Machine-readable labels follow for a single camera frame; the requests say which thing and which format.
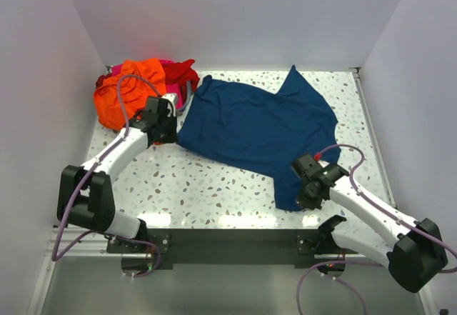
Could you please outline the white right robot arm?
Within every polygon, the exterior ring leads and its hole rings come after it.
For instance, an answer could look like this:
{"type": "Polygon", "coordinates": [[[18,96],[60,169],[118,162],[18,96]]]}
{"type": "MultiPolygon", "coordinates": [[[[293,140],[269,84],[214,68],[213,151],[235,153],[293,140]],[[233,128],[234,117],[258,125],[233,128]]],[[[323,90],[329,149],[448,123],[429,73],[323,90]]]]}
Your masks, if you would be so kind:
{"type": "Polygon", "coordinates": [[[296,198],[305,210],[334,214],[306,245],[315,254],[345,249],[386,267],[405,290],[416,293],[448,264],[441,233],[430,219],[418,221],[357,183],[352,171],[305,154],[291,168],[302,182],[296,198]]]}

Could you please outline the blue t-shirt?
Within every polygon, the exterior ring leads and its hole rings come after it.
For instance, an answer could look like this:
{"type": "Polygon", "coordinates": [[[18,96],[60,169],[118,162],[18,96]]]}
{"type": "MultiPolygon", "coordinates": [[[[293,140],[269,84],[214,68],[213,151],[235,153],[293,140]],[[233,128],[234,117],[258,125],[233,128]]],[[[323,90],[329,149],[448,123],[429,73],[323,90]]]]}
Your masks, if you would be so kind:
{"type": "Polygon", "coordinates": [[[271,93],[208,75],[195,91],[178,145],[213,161],[269,176],[276,208],[299,211],[301,180],[292,163],[330,147],[323,159],[335,164],[338,119],[307,80],[292,67],[271,93]]]}

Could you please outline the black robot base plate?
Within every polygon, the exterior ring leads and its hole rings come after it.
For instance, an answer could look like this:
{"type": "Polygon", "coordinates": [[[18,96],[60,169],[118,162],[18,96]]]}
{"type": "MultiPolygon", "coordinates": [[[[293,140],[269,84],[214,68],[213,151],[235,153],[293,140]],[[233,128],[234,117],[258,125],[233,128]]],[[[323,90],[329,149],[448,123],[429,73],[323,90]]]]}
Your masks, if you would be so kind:
{"type": "Polygon", "coordinates": [[[305,268],[318,256],[348,252],[318,229],[149,229],[148,235],[161,252],[160,269],[178,264],[305,268]]]}

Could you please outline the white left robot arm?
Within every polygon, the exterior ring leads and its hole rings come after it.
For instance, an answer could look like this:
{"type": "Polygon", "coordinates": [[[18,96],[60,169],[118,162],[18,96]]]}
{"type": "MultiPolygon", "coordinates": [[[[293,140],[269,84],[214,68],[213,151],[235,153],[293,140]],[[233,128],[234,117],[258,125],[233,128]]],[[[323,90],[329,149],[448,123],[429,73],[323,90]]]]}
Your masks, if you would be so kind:
{"type": "Polygon", "coordinates": [[[121,172],[154,144],[177,141],[176,94],[150,96],[118,136],[95,157],[61,173],[56,215],[62,226],[142,239],[144,221],[116,209],[113,185],[121,172]]]}

